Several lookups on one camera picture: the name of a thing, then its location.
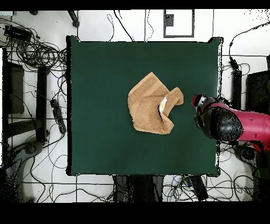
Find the tile grout line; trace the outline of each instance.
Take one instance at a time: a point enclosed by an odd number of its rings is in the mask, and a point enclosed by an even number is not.
[[[42,183],[39,183],[39,182],[27,182],[27,181],[23,181],[23,183],[25,184],[42,184]],[[44,184],[59,184],[59,185],[76,185],[76,183],[58,183],[58,182],[43,182]],[[113,183],[77,183],[77,185],[108,185],[108,186],[111,186],[111,185],[114,185]]]
[[[23,182],[25,184],[41,184],[39,182]],[[46,182],[43,182],[44,184],[59,184],[59,185],[76,185],[76,183],[46,183]],[[81,184],[81,185],[114,185],[112,183],[78,183],[78,184]],[[207,188],[210,188],[210,189],[215,189],[215,188],[219,188],[219,189],[233,189],[233,188],[230,188],[230,187],[227,187],[227,186],[216,186],[216,187],[213,187],[213,186],[207,186]]]
[[[77,18],[79,20],[79,10],[77,10]],[[77,27],[77,38],[79,38],[79,28]]]

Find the metal frame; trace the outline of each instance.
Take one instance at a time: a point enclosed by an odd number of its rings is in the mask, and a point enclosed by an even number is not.
[[[166,10],[163,10],[163,38],[194,38],[195,28],[195,10],[192,10],[192,33],[191,35],[166,35],[166,26],[173,26],[173,14],[166,14]]]
[[[36,118],[8,124],[8,138],[36,130],[36,140],[43,143],[46,141],[47,74],[49,72],[46,66],[39,67],[37,71]]]

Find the black metal stand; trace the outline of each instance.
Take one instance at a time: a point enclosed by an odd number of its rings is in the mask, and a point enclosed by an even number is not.
[[[114,202],[162,202],[164,176],[128,175],[113,176]]]

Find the black cord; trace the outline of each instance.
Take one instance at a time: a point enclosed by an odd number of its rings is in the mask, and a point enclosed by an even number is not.
[[[38,200],[37,200],[37,202],[36,202],[36,203],[38,203],[39,200],[40,200],[40,198],[42,197],[42,195],[44,194],[44,192],[45,192],[45,190],[46,190],[46,186],[45,186],[45,184],[42,183],[40,180],[38,180],[37,178],[35,178],[35,177],[33,176],[33,174],[32,174],[32,168],[33,168],[33,166],[34,166],[34,164],[35,164],[35,156],[33,157],[33,159],[34,159],[34,160],[33,160],[32,166],[31,166],[31,168],[30,168],[30,174],[31,174],[32,178],[33,178],[35,181],[39,182],[40,184],[42,184],[42,185],[44,186],[44,190],[43,190],[42,194],[40,195],[40,197],[38,198]]]
[[[107,14],[107,18],[108,18],[108,20],[110,21],[110,23],[112,24],[112,29],[113,29],[113,31],[112,31],[112,37],[111,37],[111,39],[109,40],[109,42],[111,42],[111,40],[113,39],[113,36],[114,36],[114,25],[113,25],[113,19],[110,20],[109,16],[111,17],[111,19],[112,19],[112,16],[111,16],[110,14]]]
[[[241,63],[241,64],[239,64],[239,66],[240,66],[240,68],[241,68],[240,71],[242,71],[242,65],[247,65],[247,66],[248,66],[248,72],[242,75],[242,76],[246,76],[246,75],[249,74],[249,72],[250,72],[250,65],[249,65],[248,63]],[[222,65],[222,71],[226,71],[226,70],[230,69],[231,67],[232,67],[232,66],[225,66],[225,65]]]
[[[151,25],[150,25],[150,23],[149,23],[149,21],[148,21],[149,14],[150,14],[150,10],[148,11],[147,23],[148,23],[148,25],[149,25],[149,26],[151,26]],[[152,36],[153,36],[154,29],[153,29],[153,27],[152,27],[152,26],[151,26],[151,28],[152,28],[152,34],[151,34],[151,37],[147,38],[146,42],[147,42],[147,41],[148,41],[150,38],[152,38]]]
[[[129,35],[128,31],[124,28],[123,24],[121,23],[120,19],[118,18],[118,16],[115,13],[115,10],[113,10],[114,15],[116,16],[116,18],[118,19],[119,23],[121,24],[121,26],[123,27],[123,29],[125,30],[125,32],[127,33],[127,35],[129,36],[129,38],[131,39],[132,42],[134,42],[134,40],[132,39],[132,37]]]

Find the black power adapter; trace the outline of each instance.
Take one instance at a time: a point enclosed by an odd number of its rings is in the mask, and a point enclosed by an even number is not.
[[[30,42],[32,36],[31,32],[13,26],[5,26],[4,35],[25,42]]]

